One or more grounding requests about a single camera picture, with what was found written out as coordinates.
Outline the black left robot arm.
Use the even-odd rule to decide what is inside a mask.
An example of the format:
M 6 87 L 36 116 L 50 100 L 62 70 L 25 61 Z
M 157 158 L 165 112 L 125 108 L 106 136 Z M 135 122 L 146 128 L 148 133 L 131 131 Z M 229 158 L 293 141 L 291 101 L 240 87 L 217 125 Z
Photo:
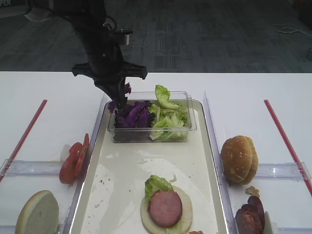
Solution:
M 40 22 L 54 16 L 71 24 L 82 44 L 87 63 L 72 68 L 74 76 L 84 75 L 93 79 L 97 88 L 117 103 L 124 104 L 126 77 L 145 79 L 145 66 L 126 62 L 118 39 L 124 33 L 107 23 L 102 0 L 29 0 L 26 17 Z

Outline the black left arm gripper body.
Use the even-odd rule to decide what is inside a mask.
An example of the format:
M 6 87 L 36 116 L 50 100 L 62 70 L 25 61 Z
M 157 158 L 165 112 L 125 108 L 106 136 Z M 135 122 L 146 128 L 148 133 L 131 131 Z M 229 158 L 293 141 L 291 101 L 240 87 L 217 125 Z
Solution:
M 74 76 L 85 75 L 95 81 L 116 83 L 125 77 L 145 79 L 146 66 L 124 60 L 120 46 L 108 32 L 78 32 L 87 62 L 72 68 Z

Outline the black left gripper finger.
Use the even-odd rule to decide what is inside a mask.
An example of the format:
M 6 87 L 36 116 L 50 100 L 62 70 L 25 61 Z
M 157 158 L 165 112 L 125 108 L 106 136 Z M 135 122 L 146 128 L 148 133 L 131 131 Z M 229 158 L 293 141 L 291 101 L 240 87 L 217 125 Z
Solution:
M 115 100 L 119 104 L 125 104 L 127 97 L 125 96 L 125 77 L 97 78 L 94 79 L 97 88 L 104 91 L 111 100 Z

